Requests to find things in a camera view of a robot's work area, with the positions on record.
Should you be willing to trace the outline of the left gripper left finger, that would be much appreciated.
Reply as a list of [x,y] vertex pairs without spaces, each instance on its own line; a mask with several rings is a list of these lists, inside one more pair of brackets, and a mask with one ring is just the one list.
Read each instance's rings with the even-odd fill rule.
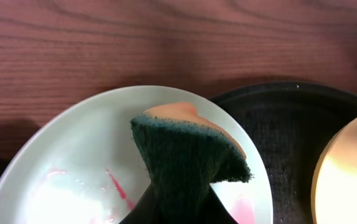
[[162,224],[163,216],[153,184],[150,184],[134,209],[120,224]]

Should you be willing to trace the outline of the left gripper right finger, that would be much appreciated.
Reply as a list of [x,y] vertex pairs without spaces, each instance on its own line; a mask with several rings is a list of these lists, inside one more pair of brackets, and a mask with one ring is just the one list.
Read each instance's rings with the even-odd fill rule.
[[237,224],[212,188],[204,202],[204,222],[206,224]]

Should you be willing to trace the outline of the green yellow sponge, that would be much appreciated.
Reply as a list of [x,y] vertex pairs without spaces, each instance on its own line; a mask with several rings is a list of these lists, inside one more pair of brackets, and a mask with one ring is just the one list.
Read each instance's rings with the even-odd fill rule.
[[163,223],[205,223],[204,202],[213,183],[252,178],[237,141],[190,103],[155,106],[130,124]]

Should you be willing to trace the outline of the light blue plate top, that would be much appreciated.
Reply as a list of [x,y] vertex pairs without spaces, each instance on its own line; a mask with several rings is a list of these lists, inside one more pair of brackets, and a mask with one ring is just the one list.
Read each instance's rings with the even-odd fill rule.
[[130,128],[148,108],[192,103],[243,148],[247,183],[212,187],[239,223],[272,223],[267,172],[251,138],[223,109],[188,91],[129,86],[81,101],[41,128],[0,178],[0,223],[119,223],[150,184]]

